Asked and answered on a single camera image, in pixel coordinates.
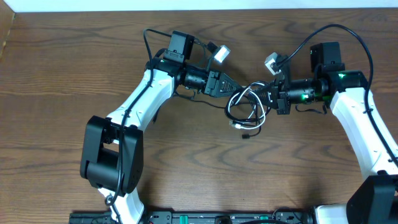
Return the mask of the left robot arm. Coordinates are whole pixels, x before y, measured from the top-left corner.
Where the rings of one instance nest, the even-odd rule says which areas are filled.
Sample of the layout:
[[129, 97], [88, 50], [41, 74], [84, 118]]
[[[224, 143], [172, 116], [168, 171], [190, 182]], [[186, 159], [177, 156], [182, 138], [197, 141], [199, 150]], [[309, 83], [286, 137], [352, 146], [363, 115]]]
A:
[[137, 184], [144, 167], [144, 131], [159, 108], [183, 85], [213, 98], [241, 86], [227, 74], [187, 63], [200, 41], [177, 30], [169, 46], [149, 54], [140, 84], [107, 117], [92, 116], [85, 129], [80, 175], [104, 195], [115, 223], [139, 223], [144, 213]]

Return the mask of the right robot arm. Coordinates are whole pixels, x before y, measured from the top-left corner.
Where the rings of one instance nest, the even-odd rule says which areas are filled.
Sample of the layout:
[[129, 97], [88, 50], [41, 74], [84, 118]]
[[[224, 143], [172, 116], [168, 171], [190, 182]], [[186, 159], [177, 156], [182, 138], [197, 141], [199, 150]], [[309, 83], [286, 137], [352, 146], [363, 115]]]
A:
[[364, 182], [342, 204], [319, 205], [304, 223], [397, 223], [397, 144], [366, 91], [368, 81], [359, 70], [346, 70], [340, 45], [326, 42], [310, 48], [313, 78], [291, 80], [285, 58], [272, 53], [264, 62], [275, 76], [256, 90], [261, 103], [277, 114], [290, 107], [322, 101], [345, 130], [361, 169]]

